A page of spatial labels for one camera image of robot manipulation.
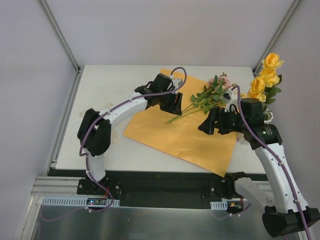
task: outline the black bracket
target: black bracket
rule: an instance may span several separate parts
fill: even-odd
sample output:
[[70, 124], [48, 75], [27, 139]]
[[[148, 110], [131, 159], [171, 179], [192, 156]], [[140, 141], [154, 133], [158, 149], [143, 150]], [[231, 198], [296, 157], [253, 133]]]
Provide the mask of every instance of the black bracket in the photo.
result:
[[248, 175], [243, 171], [226, 173], [221, 182], [215, 186], [215, 193], [225, 199], [241, 198], [235, 189], [235, 181], [241, 178], [248, 178]]
[[[85, 112], [77, 133], [77, 137], [81, 143], [83, 142], [89, 127], [99, 117], [99, 112], [93, 110], [92, 108]], [[107, 151], [111, 144], [110, 121], [102, 118], [96, 123], [96, 126], [98, 127], [94, 127], [90, 131], [84, 144], [84, 147], [91, 153], [93, 157], [103, 154], [105, 151]]]
[[[112, 194], [114, 199], [120, 199], [121, 184], [119, 181], [114, 181], [108, 177], [104, 177], [99, 184], [104, 186]], [[76, 194], [78, 195], [105, 195], [105, 191], [95, 184], [91, 179], [85, 175], [78, 182]]]
[[[303, 215], [308, 228], [320, 220], [317, 208], [306, 207]], [[267, 206], [262, 221], [266, 231], [273, 238], [305, 230], [299, 212], [278, 213], [275, 207]]]

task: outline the metal frame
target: metal frame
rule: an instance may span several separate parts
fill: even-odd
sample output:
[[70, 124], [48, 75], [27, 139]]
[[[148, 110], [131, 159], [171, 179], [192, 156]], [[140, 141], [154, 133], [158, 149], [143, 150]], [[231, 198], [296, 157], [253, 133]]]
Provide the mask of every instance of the metal frame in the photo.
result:
[[283, 33], [283, 31], [285, 30], [286, 26], [288, 25], [288, 22], [291, 20], [291, 18], [293, 17], [294, 13], [296, 12], [296, 10], [298, 9], [300, 3], [303, 0], [294, 0], [291, 4], [291, 6], [289, 7], [288, 11], [285, 13], [283, 19], [281, 20], [278, 28], [276, 29], [275, 33], [273, 34], [271, 40], [269, 41], [268, 45], [266, 46], [262, 56], [260, 57], [260, 59], [258, 60], [255, 68], [253, 69], [253, 75], [257, 76], [259, 70], [262, 67], [262, 60], [270, 53], [271, 49], [276, 45], [276, 43], [278, 42], [281, 34]]
[[61, 44], [61, 47], [63, 48], [67, 58], [69, 59], [70, 63], [72, 64], [74, 70], [78, 73], [79, 70], [80, 70], [80, 66], [78, 65], [77, 63], [77, 60], [75, 59], [75, 56], [73, 55], [68, 43], [67, 43], [67, 40], [65, 39], [65, 36], [63, 35], [58, 23], [57, 23], [57, 20], [55, 18], [55, 16], [53, 15], [48, 3], [46, 0], [38, 0], [43, 12], [44, 12], [44, 15], [47, 17], [54, 33], [55, 33], [55, 36], [56, 38], [58, 39], [59, 43]]
[[30, 240], [36, 227], [37, 217], [42, 203], [42, 196], [30, 196], [24, 214], [21, 228], [18, 232], [19, 240]]
[[51, 167], [55, 167], [57, 164], [58, 155], [59, 155], [61, 145], [62, 145], [64, 136], [65, 136], [65, 133], [66, 133], [71, 110], [72, 110], [72, 107], [73, 107], [75, 99], [76, 99], [76, 95], [77, 95], [78, 87], [79, 87], [80, 80], [82, 77], [82, 73], [83, 73], [83, 67], [81, 67], [79, 69], [79, 72], [76, 74], [76, 76], [73, 80], [73, 84], [72, 84], [67, 102], [64, 106], [63, 115], [60, 120], [59, 128], [58, 128], [58, 131], [54, 137], [55, 141], [54, 141], [54, 144], [49, 152], [49, 156], [48, 156], [49, 162], [47, 163], [45, 175], [48, 174]]

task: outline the yellow rose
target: yellow rose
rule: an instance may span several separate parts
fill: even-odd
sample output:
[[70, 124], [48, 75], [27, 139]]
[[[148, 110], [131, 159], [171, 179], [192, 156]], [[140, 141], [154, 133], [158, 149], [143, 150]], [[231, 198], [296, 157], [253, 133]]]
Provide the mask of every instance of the yellow rose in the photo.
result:
[[265, 59], [262, 60], [264, 69], [278, 69], [285, 62], [284, 60], [279, 61], [279, 55], [271, 52]]
[[253, 81], [250, 83], [250, 92], [252, 94], [260, 94], [265, 90], [265, 81], [262, 77], [257, 76]]
[[251, 91], [248, 92], [249, 98], [259, 99], [260, 102], [264, 103], [266, 101], [266, 95], [263, 93], [252, 93]]
[[262, 69], [259, 76], [263, 78], [265, 86], [267, 88], [271, 88], [273, 85], [276, 85], [280, 81], [280, 78], [277, 76], [276, 70], [271, 68]]

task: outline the wire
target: wire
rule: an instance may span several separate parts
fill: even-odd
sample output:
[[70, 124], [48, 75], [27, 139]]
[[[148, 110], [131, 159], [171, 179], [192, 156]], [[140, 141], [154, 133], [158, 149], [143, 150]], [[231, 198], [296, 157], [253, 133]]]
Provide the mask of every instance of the wire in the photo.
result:
[[232, 111], [232, 107], [234, 108], [235, 112], [238, 114], [239, 112], [238, 112], [237, 106], [234, 104], [230, 104], [229, 111], [230, 112]]
[[101, 198], [101, 200], [106, 200], [108, 196], [108, 193], [105, 193], [104, 196]]
[[[280, 164], [282, 163], [280, 157], [270, 148], [268, 147], [267, 144], [265, 144], [262, 140], [260, 140], [258, 138], [258, 136], [252, 131], [252, 129], [250, 128], [249, 124], [247, 123], [246, 119], [245, 119], [245, 116], [242, 112], [242, 108], [241, 108], [241, 94], [240, 94], [240, 87], [238, 85], [234, 86], [231, 90], [234, 90], [235, 88], [237, 88], [238, 90], [238, 108], [239, 108], [239, 113], [240, 113], [240, 116], [241, 116], [241, 119], [243, 121], [243, 124], [245, 125], [246, 129], [249, 131], [249, 133], [253, 136], [253, 138], [262, 146], [264, 147], [265, 149], [267, 149], [269, 151], [269, 153], [271, 153], [275, 159], [277, 160], [277, 162]], [[292, 179], [289, 175], [289, 172], [286, 168], [286, 166], [284, 164], [281, 164], [281, 167], [282, 167], [282, 170], [288, 180], [288, 183], [289, 183], [289, 186], [290, 186], [290, 189], [292, 191], [292, 194], [293, 194], [293, 198], [295, 200], [295, 204], [296, 204], [296, 207], [300, 213], [300, 216], [301, 216], [301, 219], [302, 219], [302, 223], [303, 223], [303, 227], [304, 227], [304, 230], [305, 230], [305, 233], [306, 233], [306, 236], [307, 236], [307, 239], [308, 240], [311, 240], [311, 235], [310, 235], [310, 231], [308, 229], [308, 226], [307, 226], [307, 222], [306, 222], [306, 218], [305, 218], [305, 215], [304, 215], [304, 212], [302, 210], [302, 207], [301, 207], [301, 204], [298, 200], [298, 195], [296, 193], [296, 190], [295, 190], [295, 186], [294, 186], [294, 183], [292, 182]]]
[[240, 200], [240, 204], [241, 204], [242, 207], [244, 206], [244, 199], [245, 199], [245, 198], [242, 196], [242, 197], [241, 197], [241, 200]]
[[79, 211], [79, 210], [81, 210], [81, 209], [84, 210], [84, 209], [86, 209], [86, 208], [83, 207], [83, 206], [77, 207], [77, 208], [73, 209], [72, 211], [70, 211], [70, 212], [68, 212], [68, 213], [66, 213], [66, 214], [64, 214], [64, 215], [62, 215], [62, 216], [59, 216], [59, 217], [56, 217], [56, 218], [52, 218], [52, 219], [47, 219], [47, 218], [44, 218], [44, 216], [43, 216], [44, 207], [42, 206], [42, 207], [40, 207], [40, 210], [39, 210], [39, 218], [40, 218], [42, 221], [44, 221], [44, 222], [52, 223], [52, 222], [58, 221], [58, 220], [60, 220], [60, 219], [64, 219], [65, 217], [68, 217], [68, 216], [70, 216], [71, 214], [73, 214], [73, 213], [75, 213], [75, 212], [77, 212], [77, 211]]

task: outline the artificial flower bouquet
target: artificial flower bouquet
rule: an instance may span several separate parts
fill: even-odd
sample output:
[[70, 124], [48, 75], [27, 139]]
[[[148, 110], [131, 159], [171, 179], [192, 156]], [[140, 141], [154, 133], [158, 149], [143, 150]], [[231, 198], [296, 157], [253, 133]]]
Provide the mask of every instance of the artificial flower bouquet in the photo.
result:
[[[263, 69], [259, 76], [255, 77], [251, 82], [249, 92], [241, 95], [242, 98], [259, 99], [263, 103], [263, 111], [265, 111], [265, 115], [268, 118], [270, 118], [272, 112], [267, 109], [267, 105], [272, 104], [276, 100], [274, 98], [276, 94], [282, 92], [277, 87], [282, 82], [282, 75], [277, 75], [276, 69], [280, 68], [283, 63], [284, 60], [280, 60], [278, 54], [270, 53], [262, 60]], [[191, 104], [182, 111], [182, 115], [171, 118], [166, 124], [196, 112], [202, 111], [207, 114], [211, 108], [224, 107], [227, 102], [224, 98], [224, 93], [235, 85], [236, 83], [230, 84], [226, 73], [223, 72], [220, 76], [215, 75], [214, 78], [208, 81], [207, 85], [203, 86], [202, 92], [191, 96]]]

